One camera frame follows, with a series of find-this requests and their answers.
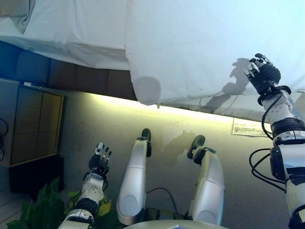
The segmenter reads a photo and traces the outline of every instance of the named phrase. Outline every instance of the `electrical cord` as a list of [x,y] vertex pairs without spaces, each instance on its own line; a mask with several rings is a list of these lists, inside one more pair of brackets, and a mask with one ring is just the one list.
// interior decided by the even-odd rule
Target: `electrical cord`
[[271,108],[280,100],[280,98],[282,98],[283,96],[283,92],[281,92],[281,94],[277,97],[277,99],[268,107],[268,109],[266,110],[266,112],[264,113],[263,115],[263,118],[262,118],[262,129],[263,129],[263,132],[267,135],[268,138],[270,138],[271,140],[273,140],[273,137],[271,137],[269,134],[272,134],[270,132],[268,132],[266,129],[265,129],[265,119],[266,119],[266,116],[268,114],[268,112],[271,110]]
[[79,195],[81,193],[81,191],[78,191],[73,197],[71,197],[70,199],[67,200],[66,202],[66,208],[70,208],[68,206],[68,204],[70,203],[70,201],[72,201],[77,195]]
[[172,199],[172,202],[173,202],[173,207],[174,207],[174,209],[175,209],[175,213],[178,214],[177,206],[176,206],[176,203],[175,203],[175,201],[174,201],[174,199],[173,199],[173,196],[171,195],[170,191],[167,190],[166,188],[157,187],[157,188],[154,188],[154,189],[148,191],[146,194],[149,194],[149,193],[151,193],[151,192],[153,192],[153,191],[155,191],[155,190],[158,190],[158,189],[162,189],[162,190],[166,191],[166,192],[168,193],[168,195],[170,195],[170,197],[171,197],[171,199]]
[[273,182],[276,182],[276,183],[280,183],[280,184],[285,184],[284,181],[277,180],[277,179],[272,179],[272,178],[270,178],[270,177],[267,177],[267,176],[261,174],[260,172],[258,172],[258,171],[256,170],[256,167],[257,167],[262,161],[264,161],[267,157],[269,157],[269,156],[270,156],[270,153],[267,154],[267,155],[265,155],[265,156],[263,156],[258,162],[256,162],[255,165],[253,165],[253,163],[252,163],[252,157],[253,157],[253,155],[256,154],[257,152],[260,152],[260,151],[263,151],[263,150],[270,150],[270,148],[264,148],[264,149],[255,150],[255,151],[252,152],[251,155],[249,156],[249,164],[250,164],[250,166],[251,166],[251,168],[252,168],[252,170],[251,170],[252,175],[255,176],[256,178],[258,178],[258,179],[260,179],[260,180],[262,180],[262,181],[264,181],[264,182],[266,182],[266,183],[268,183],[268,184],[270,184],[270,185],[272,185],[272,186],[278,188],[279,190],[284,191],[284,192],[286,193],[286,189],[284,189],[284,188],[282,188],[281,186],[279,186],[279,185],[273,183]]
[[106,190],[106,188],[108,188],[108,181],[107,181],[107,180],[105,180],[104,184],[106,184],[106,185],[105,185],[105,187],[103,187],[103,188],[102,188],[102,189],[103,189],[103,191],[105,191],[105,190]]
[[0,121],[2,121],[5,124],[5,127],[6,127],[4,134],[0,135],[0,156],[1,156],[0,161],[3,161],[4,154],[5,154],[3,137],[8,133],[9,126],[4,119],[0,118]]

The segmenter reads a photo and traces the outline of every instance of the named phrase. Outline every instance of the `white sheet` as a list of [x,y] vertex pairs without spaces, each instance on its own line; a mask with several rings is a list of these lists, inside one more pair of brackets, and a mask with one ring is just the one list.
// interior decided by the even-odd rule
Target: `white sheet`
[[41,55],[93,68],[128,70],[127,0],[36,0],[24,34],[0,21],[0,40]]
[[304,15],[303,0],[130,0],[125,45],[136,96],[192,106],[257,94],[243,73],[257,52],[280,69],[281,85],[305,91]]

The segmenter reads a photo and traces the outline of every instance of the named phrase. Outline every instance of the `plant leaf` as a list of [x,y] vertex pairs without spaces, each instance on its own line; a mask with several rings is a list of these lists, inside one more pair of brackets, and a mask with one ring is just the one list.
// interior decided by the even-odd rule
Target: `plant leaf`
[[120,225],[117,212],[113,209],[103,217],[97,217],[94,220],[94,226],[99,229],[118,229]]
[[25,222],[21,220],[14,220],[6,225],[8,226],[8,229],[29,229]]
[[51,181],[51,183],[48,185],[47,193],[50,194],[51,191],[58,192],[58,184],[59,184],[59,177]]
[[21,203],[21,216],[20,216],[20,220],[25,221],[25,218],[27,216],[28,213],[28,209],[30,208],[30,203],[25,203],[22,202]]
[[32,213],[32,229],[57,229],[60,225],[60,216],[49,201],[37,202]]
[[37,198],[37,203],[40,201],[43,201],[47,198],[47,186],[48,184],[46,184],[40,191],[38,194],[38,198]]
[[33,203],[31,202],[30,207],[28,208],[27,214],[24,219],[25,223],[29,228],[31,227],[32,212],[33,212]]
[[110,208],[111,208],[111,200],[109,200],[108,202],[101,201],[99,209],[97,211],[97,217],[102,217],[107,213],[109,213]]
[[49,197],[49,203],[50,203],[53,211],[55,211],[57,213],[60,221],[63,220],[64,216],[65,216],[64,215],[65,204],[57,192],[54,192],[53,190],[51,190],[50,197]]

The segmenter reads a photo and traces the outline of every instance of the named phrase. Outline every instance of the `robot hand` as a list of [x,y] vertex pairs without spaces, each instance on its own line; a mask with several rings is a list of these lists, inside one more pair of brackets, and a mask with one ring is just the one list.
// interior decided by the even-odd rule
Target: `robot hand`
[[305,228],[305,125],[294,109],[287,86],[277,86],[281,74],[262,54],[250,60],[244,73],[260,94],[258,102],[266,112],[272,129],[274,147],[270,150],[272,175],[286,184],[286,196],[290,211],[289,227]]
[[104,198],[103,185],[107,183],[106,174],[112,152],[104,144],[99,143],[89,161],[89,172],[83,178],[81,196],[68,213],[59,229],[89,229],[92,228],[99,202]]

